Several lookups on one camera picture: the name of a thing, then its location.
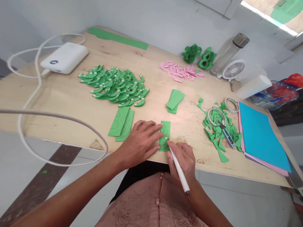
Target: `hand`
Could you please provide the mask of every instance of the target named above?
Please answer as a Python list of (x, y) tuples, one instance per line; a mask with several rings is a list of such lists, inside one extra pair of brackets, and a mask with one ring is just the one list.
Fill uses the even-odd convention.
[[(191, 185), (195, 184), (197, 181), (195, 176), (196, 159), (193, 154), (193, 148), (187, 143), (175, 144), (170, 140), (167, 141), (167, 145), (171, 147), (174, 155), (176, 156), (180, 164), (181, 169), (183, 170), (188, 186), (189, 188), (191, 188)], [(170, 151), (167, 151), (167, 160), (170, 169), (170, 174), (176, 181), (178, 187), (183, 191), (178, 172)]]
[(119, 164), (123, 169), (129, 169), (146, 161), (161, 148), (159, 145), (151, 146), (164, 136), (163, 132), (158, 131), (162, 127), (162, 124), (156, 125), (154, 121), (140, 120), (134, 124), (130, 135), (113, 153), (115, 158), (120, 160)]

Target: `small fan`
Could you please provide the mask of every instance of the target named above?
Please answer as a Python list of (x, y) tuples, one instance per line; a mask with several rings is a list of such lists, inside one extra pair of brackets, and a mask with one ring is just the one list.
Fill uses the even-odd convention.
[(222, 71), (222, 74), (218, 74), (218, 78), (223, 77), (224, 79), (228, 79), (230, 82), (234, 79), (237, 75), (239, 75), (245, 67), (245, 61), (241, 59), (233, 59), (231, 60), (225, 69)]

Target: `tape roll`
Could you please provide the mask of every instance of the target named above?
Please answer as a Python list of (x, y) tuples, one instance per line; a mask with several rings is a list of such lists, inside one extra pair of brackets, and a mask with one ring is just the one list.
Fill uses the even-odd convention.
[[(232, 108), (228, 105), (227, 101), (232, 102), (232, 103), (235, 105), (236, 109), (235, 109), (235, 110), (232, 109)], [(227, 98), (227, 99), (225, 99), (224, 102), (225, 102), (226, 109), (227, 109), (229, 112), (231, 112), (231, 113), (233, 113), (233, 114), (239, 112), (239, 105), (238, 105), (238, 103), (237, 103), (235, 100), (233, 100), (233, 99), (231, 99), (231, 98)]]

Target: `marker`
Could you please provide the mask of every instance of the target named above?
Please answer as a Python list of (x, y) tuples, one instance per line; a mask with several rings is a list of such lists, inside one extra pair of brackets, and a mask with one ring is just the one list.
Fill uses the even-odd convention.
[(178, 172), (178, 175), (179, 175), (179, 178), (180, 178), (183, 190), (184, 190), (184, 192), (185, 192), (186, 195), (189, 195), (189, 186), (187, 184), (187, 181), (186, 181), (184, 173), (183, 173), (183, 171), (181, 169), (181, 166), (180, 166), (180, 164), (179, 164), (179, 162), (178, 162), (175, 154), (173, 153), (171, 147), (169, 147), (169, 149), (170, 149), (171, 155), (173, 157), (173, 160), (174, 160), (174, 163), (175, 163), (175, 166), (176, 166), (176, 169), (177, 169), (177, 172)]

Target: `charging cable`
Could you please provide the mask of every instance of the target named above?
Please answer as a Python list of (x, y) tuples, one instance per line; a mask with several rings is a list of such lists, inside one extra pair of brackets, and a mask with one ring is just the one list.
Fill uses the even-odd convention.
[[(45, 48), (55, 48), (55, 47), (60, 47), (61, 45), (58, 45), (58, 46), (47, 46), (45, 47), (45, 45), (52, 39), (54, 38), (57, 38), (57, 37), (60, 37), (60, 36), (65, 36), (65, 35), (75, 35), (75, 36), (82, 36), (83, 37), (83, 41), (78, 43), (78, 44), (83, 44), (85, 42), (85, 37), (81, 34), (64, 34), (64, 35), (56, 35), (56, 36), (53, 36), (49, 39), (47, 39), (45, 42), (43, 42), (38, 48), (33, 48), (33, 49), (28, 49), (28, 50), (24, 50), (24, 51), (21, 51), (19, 53), (16, 53), (14, 55), (12, 55), (8, 61), (7, 61), (7, 66), (8, 68), (14, 72), (15, 74), (19, 75), (19, 76), (23, 76), (23, 77), (28, 77), (28, 78), (38, 78), (38, 86), (37, 88), (35, 89), (35, 91), (31, 94), (31, 96), (29, 97), (29, 99), (27, 100), (27, 102), (24, 104), (22, 110), (11, 110), (11, 109), (0, 109), (0, 114), (19, 114), (18, 116), (18, 121), (17, 121), (17, 128), (18, 128), (18, 133), (19, 133), (19, 136), (20, 136), (20, 139), (23, 143), (23, 145), (26, 147), (26, 149), (29, 151), (30, 154), (32, 154), (33, 156), (35, 156), (36, 158), (46, 162), (46, 163), (49, 163), (49, 164), (52, 164), (52, 165), (55, 165), (55, 166), (83, 166), (83, 165), (87, 165), (87, 164), (91, 164), (91, 163), (94, 163), (94, 162), (97, 162), (99, 160), (101, 160), (102, 158), (105, 157), (105, 155), (107, 154), (108, 152), (108, 145), (107, 145), (107, 142), (105, 141), (105, 139), (102, 137), (102, 135), (96, 130), (94, 129), (92, 126), (90, 126), (89, 124), (81, 121), (81, 120), (78, 120), (76, 118), (73, 118), (73, 117), (69, 117), (69, 116), (65, 116), (65, 115), (62, 115), (62, 114), (57, 114), (57, 113), (47, 113), (47, 112), (41, 112), (41, 111), (32, 111), (32, 110), (26, 110), (27, 106), (29, 105), (29, 103), (32, 101), (32, 99), (35, 97), (35, 95), (38, 93), (38, 91), (41, 89), (41, 85), (42, 85), (42, 79), (41, 79), (41, 73), (39, 71), (39, 66), (38, 66), (38, 59), (39, 59), (39, 56), (40, 56), (40, 53), (42, 51), (42, 49), (45, 49)], [(12, 66), (11, 66), (11, 61), (14, 57), (20, 55), (20, 54), (23, 54), (23, 53), (26, 53), (26, 52), (30, 52), (30, 51), (34, 51), (34, 50), (37, 50), (37, 54), (35, 56), (35, 69), (36, 69), (36, 73), (37, 73), (37, 76), (26, 76), (26, 75), (23, 75), (23, 74), (20, 74), (18, 72), (16, 72)], [(49, 69), (46, 69), (43, 71), (43, 75), (48, 73), (49, 72)], [(56, 162), (52, 162), (52, 161), (49, 161), (45, 158), (43, 158), (42, 156), (40, 156), (39, 154), (37, 154), (35, 151), (33, 151), (33, 149), (29, 146), (29, 144), (26, 142), (25, 140), (25, 137), (24, 137), (24, 134), (23, 134), (23, 131), (22, 131), (22, 126), (21, 126), (21, 123), (22, 123), (22, 117), (23, 117), (23, 114), (33, 114), (33, 115), (43, 115), (43, 116), (50, 116), (50, 117), (57, 117), (57, 118), (62, 118), (62, 119), (67, 119), (67, 120), (71, 120), (71, 121), (75, 121), (77, 123), (80, 123), (86, 127), (88, 127), (89, 129), (91, 129), (94, 133), (96, 133), (100, 139), (104, 142), (105, 144), (105, 147), (106, 147), (106, 151), (105, 151), (105, 154), (102, 155), (100, 158), (94, 160), (94, 161), (91, 161), (91, 162), (87, 162), (87, 163), (81, 163), (81, 164), (72, 164), (72, 165), (66, 165), (66, 164), (59, 164), (59, 163), (56, 163)]]

